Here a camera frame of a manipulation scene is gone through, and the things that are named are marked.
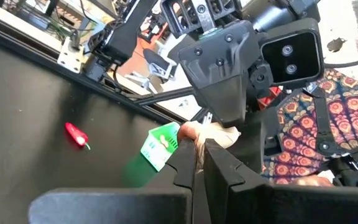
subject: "mandala pattern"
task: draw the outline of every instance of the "mandala pattern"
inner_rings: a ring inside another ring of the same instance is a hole
[[[335,140],[345,149],[357,147],[358,81],[335,70],[326,70],[324,76],[318,84],[326,91]],[[278,110],[285,152],[265,160],[264,177],[276,184],[289,184],[318,169],[323,157],[315,151],[315,117],[313,99],[304,94],[293,97]]]

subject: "black metal frame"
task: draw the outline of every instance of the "black metal frame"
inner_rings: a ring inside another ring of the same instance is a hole
[[[7,47],[8,49],[24,56],[29,60],[41,64],[45,68],[52,70],[53,72],[62,75],[67,79],[87,86],[88,88],[98,92],[105,97],[115,100],[118,103],[122,103],[123,105],[128,106],[130,109],[136,110],[156,122],[164,124],[172,121],[178,123],[184,123],[187,121],[185,118],[182,118],[181,116],[163,108],[162,106],[157,105],[156,103],[190,95],[193,92],[192,87],[144,96],[136,95],[133,91],[126,90],[130,94],[123,95],[119,92],[112,91],[112,89],[107,85],[94,82],[85,76],[73,73],[61,67],[57,63],[57,58],[60,52],[17,30],[15,27],[4,23],[1,20],[0,45]],[[132,100],[130,95],[136,96],[138,100]],[[201,110],[192,120],[202,119],[205,114],[206,110]]]

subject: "black table surface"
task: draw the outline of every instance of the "black table surface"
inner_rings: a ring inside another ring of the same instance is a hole
[[[89,137],[79,149],[71,122]],[[140,155],[157,124],[0,48],[0,223],[27,223],[30,202],[59,187],[138,187],[155,171]]]

